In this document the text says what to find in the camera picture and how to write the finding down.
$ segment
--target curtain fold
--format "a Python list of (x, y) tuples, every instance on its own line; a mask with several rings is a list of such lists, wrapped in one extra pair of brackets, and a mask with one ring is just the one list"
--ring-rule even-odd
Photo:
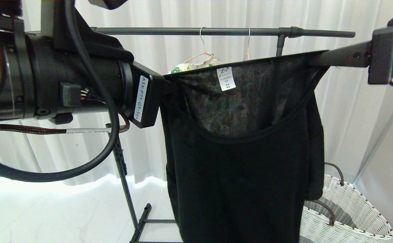
[[(95, 27), (230, 27), (355, 31), (354, 38), (287, 38), (283, 54), (334, 49), (371, 39), (374, 29), (386, 26), (393, 17), (391, 0), (129, 0), (108, 11), (78, 0), (76, 6), (86, 22)], [(23, 1), (26, 31), (39, 30), (41, 1)], [(177, 64), (203, 51), (199, 36), (117, 36), (131, 51), (135, 61), (166, 74)], [(223, 63), (242, 61), (247, 36), (203, 36), (205, 49)], [(276, 37), (251, 36), (251, 59), (272, 57)], [(326, 162), (335, 163), (352, 182), (361, 162), (368, 156), (369, 142), (380, 115), (386, 86), (367, 85), (367, 69), (332, 67), (320, 81), (316, 98), (325, 129)], [(55, 126), (47, 120), (15, 120), (7, 123), (45, 128), (103, 128), (106, 113), (74, 116), (72, 123)], [(140, 182), (149, 176), (165, 180), (165, 144), (161, 118), (155, 126), (132, 126), (120, 135), (130, 175)], [(0, 161), (35, 172), (71, 169), (95, 157), (107, 142), (106, 134), (66, 134), (36, 136), (0, 132)], [(97, 180), (106, 174), (118, 175), (113, 156), (79, 177), (67, 180), (76, 185)]]

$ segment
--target basket rim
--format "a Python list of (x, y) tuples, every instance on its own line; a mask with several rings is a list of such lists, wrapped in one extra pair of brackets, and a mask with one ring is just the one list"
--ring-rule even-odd
[[(341, 181), (339, 178), (333, 177), (332, 175), (324, 174), (324, 177), (325, 177), (325, 178), (329, 177), (332, 181), (336, 181), (336, 182), (340, 182), (340, 181)], [(353, 227), (348, 226), (348, 225), (346, 225), (346, 224), (344, 224), (344, 223), (341, 223), (341, 222), (339, 222), (339, 221), (337, 221), (337, 220), (335, 220), (334, 226), (329, 226), (328, 224), (327, 224), (327, 225), (328, 225), (329, 227), (335, 227), (335, 226), (337, 226), (337, 227), (342, 228), (342, 230), (345, 230), (345, 231), (346, 231), (346, 230), (348, 230), (348, 231), (353, 231), (353, 232), (355, 232), (355, 233), (365, 234), (365, 235), (368, 235), (368, 236), (370, 236), (370, 237), (377, 237), (377, 238), (379, 238), (379, 239), (381, 239), (381, 238), (392, 238), (392, 237), (393, 237), (393, 228), (391, 227), (391, 225), (389, 224), (389, 222), (387, 221), (387, 219), (380, 213), (380, 211), (378, 211), (378, 209), (376, 209), (376, 208), (372, 205), (372, 203), (370, 203), (369, 200), (367, 200), (366, 197), (365, 197), (362, 193), (360, 193), (360, 192), (354, 187), (354, 185), (352, 185), (351, 183), (344, 182), (344, 186), (343, 186), (343, 187), (347, 187), (349, 190), (354, 191), (354, 192), (361, 198), (361, 200), (363, 201), (363, 203), (367, 204), (367, 205), (370, 206), (373, 210), (375, 210), (375, 211), (378, 213), (379, 217), (382, 218), (383, 222), (384, 222), (384, 223), (388, 226), (388, 228), (390, 229), (390, 234), (389, 234), (389, 235), (373, 234), (373, 233), (370, 233), (370, 232), (368, 232), (368, 231), (365, 231), (365, 230), (362, 230), (362, 229), (359, 229), (359, 228), (353, 228)], [(314, 215), (317, 216), (317, 217), (321, 217), (321, 218), (323, 218), (323, 219), (326, 219), (327, 222), (330, 221), (329, 218), (326, 217), (325, 215), (323, 215), (322, 213), (317, 212), (317, 211), (315, 211), (315, 210), (313, 210), (313, 209), (310, 209), (310, 208), (308, 208), (308, 207), (306, 207), (306, 206), (303, 206), (303, 212), (304, 212), (304, 211), (307, 211), (307, 212), (309, 212), (309, 213), (311, 213), (311, 214), (314, 214)]]

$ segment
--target robotic arm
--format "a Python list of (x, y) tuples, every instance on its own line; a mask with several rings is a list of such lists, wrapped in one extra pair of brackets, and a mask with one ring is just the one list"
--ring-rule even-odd
[[(127, 0), (89, 0), (115, 9)], [(108, 35), (93, 32), (74, 7), (75, 2), (42, 1), (41, 34), (24, 32), (21, 0), (0, 1), (0, 120), (48, 119), (70, 123), (73, 114), (108, 111), (111, 136), (92, 161), (64, 172), (34, 173), (0, 163), (0, 176), (13, 180), (49, 182), (81, 175), (112, 151), (120, 127), (118, 114), (138, 126), (153, 126), (161, 97), (175, 84), (134, 61), (133, 54)], [(369, 66), (369, 84), (391, 84), (393, 78), (393, 19), (374, 31), (372, 40), (322, 53), (314, 66)], [(36, 134), (63, 129), (5, 127), (1, 130)]]

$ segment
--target shirt sleeve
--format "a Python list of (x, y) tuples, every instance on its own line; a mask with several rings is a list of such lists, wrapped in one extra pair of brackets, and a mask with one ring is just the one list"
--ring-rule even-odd
[(309, 131), (309, 183), (306, 200), (317, 200), (323, 195), (324, 187), (324, 132), (315, 95), (307, 107)]

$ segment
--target clothes rack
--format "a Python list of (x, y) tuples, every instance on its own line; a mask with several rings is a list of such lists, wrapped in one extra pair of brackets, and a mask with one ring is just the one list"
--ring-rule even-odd
[[(102, 34), (111, 35), (222, 35), (222, 36), (277, 36), (277, 50), (276, 56), (281, 56), (285, 38), (295, 38), (301, 36), (316, 36), (316, 37), (346, 37), (352, 38), (356, 35), (355, 32), (348, 31), (332, 31), (332, 30), (311, 30), (302, 29), (299, 27), (289, 28), (97, 28), (92, 27), (93, 31)], [(40, 32), (30, 32), (33, 34), (40, 34)], [(127, 184), (126, 175), (127, 168), (124, 161), (123, 150), (121, 148), (120, 139), (117, 140), (116, 146), (113, 150), (114, 159), (117, 165), (119, 176), (121, 179), (123, 191), (126, 197), (127, 206), (130, 212), (130, 217), (135, 229), (130, 243), (176, 243), (176, 242), (149, 242), (140, 241), (144, 227), (147, 223), (176, 223), (175, 220), (170, 219), (149, 219), (152, 206), (150, 203), (144, 207), (144, 212), (138, 220), (135, 213), (132, 197), (130, 195), (129, 186)]]

